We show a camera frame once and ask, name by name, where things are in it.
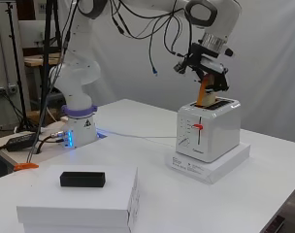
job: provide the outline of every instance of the white box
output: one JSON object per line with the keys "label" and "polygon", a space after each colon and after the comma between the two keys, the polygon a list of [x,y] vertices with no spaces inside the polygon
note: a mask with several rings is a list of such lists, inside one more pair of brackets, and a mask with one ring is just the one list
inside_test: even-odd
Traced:
{"label": "white box", "polygon": [[213,162],[240,142],[241,104],[217,98],[209,107],[195,103],[178,111],[176,151],[204,162]]}
{"label": "white box", "polygon": [[166,164],[203,183],[216,183],[249,158],[250,145],[240,143],[212,163],[205,163],[181,153],[168,154]]}
{"label": "white box", "polygon": [[[77,171],[105,172],[106,183],[103,188],[60,186],[63,172]],[[129,233],[139,199],[137,168],[51,166],[17,206],[17,215],[25,233],[72,232],[72,228],[81,233]]]}

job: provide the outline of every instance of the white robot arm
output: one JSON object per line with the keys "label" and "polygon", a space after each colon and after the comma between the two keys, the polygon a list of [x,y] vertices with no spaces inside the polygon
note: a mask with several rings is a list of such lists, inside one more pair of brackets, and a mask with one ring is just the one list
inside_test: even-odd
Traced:
{"label": "white robot arm", "polygon": [[[69,132],[65,144],[76,148],[97,140],[92,113],[95,108],[91,99],[82,91],[82,85],[92,83],[101,76],[100,66],[94,59],[91,50],[92,22],[100,15],[110,14],[110,4],[114,0],[81,0],[80,14],[76,14],[72,27],[71,42],[67,56],[63,62],[60,77],[55,86],[64,94],[67,107],[65,112],[69,117],[66,131]],[[193,69],[203,80],[207,74],[213,77],[213,82],[206,87],[209,91],[227,90],[225,74],[227,70],[213,61],[224,50],[241,7],[236,0],[115,0],[117,4],[128,8],[135,6],[144,9],[159,10],[166,13],[175,12],[180,17],[187,18],[191,24],[205,29],[204,37],[199,43],[193,43],[188,56],[175,67],[179,73],[184,73],[187,67]],[[58,1],[59,12],[69,12],[71,0]]]}

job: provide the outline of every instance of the white wall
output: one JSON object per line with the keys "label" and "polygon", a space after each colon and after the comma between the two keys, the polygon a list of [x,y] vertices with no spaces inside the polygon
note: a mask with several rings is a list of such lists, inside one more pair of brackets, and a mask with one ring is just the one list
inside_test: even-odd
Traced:
{"label": "white wall", "polygon": [[[243,13],[228,45],[236,57],[220,57],[229,68],[231,88],[225,95],[243,104],[243,128],[295,142],[295,0],[240,0]],[[141,14],[155,14],[138,11]],[[144,22],[123,14],[131,29]],[[96,104],[129,98],[176,111],[196,99],[199,85],[192,74],[181,76],[172,67],[178,60],[154,38],[155,77],[148,62],[148,41],[123,38],[110,17],[94,25],[95,56],[103,79],[86,87]],[[194,41],[202,32],[195,33]],[[187,26],[177,45],[186,51]]]}

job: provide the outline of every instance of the tabletop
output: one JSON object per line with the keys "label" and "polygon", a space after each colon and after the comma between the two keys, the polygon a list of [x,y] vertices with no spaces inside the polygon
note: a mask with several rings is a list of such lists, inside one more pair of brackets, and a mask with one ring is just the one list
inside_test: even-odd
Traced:
{"label": "tabletop", "polygon": [[138,166],[138,233],[260,232],[295,189],[295,143],[242,130],[250,159],[208,185],[165,165],[166,154],[175,152],[177,113],[122,100],[101,107],[95,118],[106,139],[0,179],[0,232],[23,232],[16,203],[51,164]]}
{"label": "tabletop", "polygon": [[[57,65],[59,63],[60,53],[51,53],[49,55],[49,65]],[[42,55],[24,56],[24,65],[28,67],[38,67],[43,65]]]}

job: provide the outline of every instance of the metal stand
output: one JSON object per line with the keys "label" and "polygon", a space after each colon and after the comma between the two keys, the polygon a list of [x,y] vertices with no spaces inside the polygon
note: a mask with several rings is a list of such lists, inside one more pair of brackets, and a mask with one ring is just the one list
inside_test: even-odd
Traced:
{"label": "metal stand", "polygon": [[12,39],[12,43],[13,43],[14,58],[15,58],[15,65],[16,65],[16,74],[17,74],[17,85],[18,85],[18,89],[19,89],[20,104],[21,104],[21,111],[22,111],[22,121],[21,121],[21,125],[19,126],[19,131],[29,130],[31,128],[31,125],[29,124],[29,121],[27,118],[25,104],[24,104],[24,96],[23,96],[23,91],[22,91],[22,82],[21,82],[21,76],[20,76],[18,55],[17,55],[17,49],[16,49],[16,38],[15,38],[14,25],[13,25],[13,15],[12,15],[13,5],[11,4],[11,2],[7,2],[7,4],[8,4],[8,10],[6,10],[6,13],[8,13],[9,19],[10,19],[10,26],[11,26],[10,38]]}

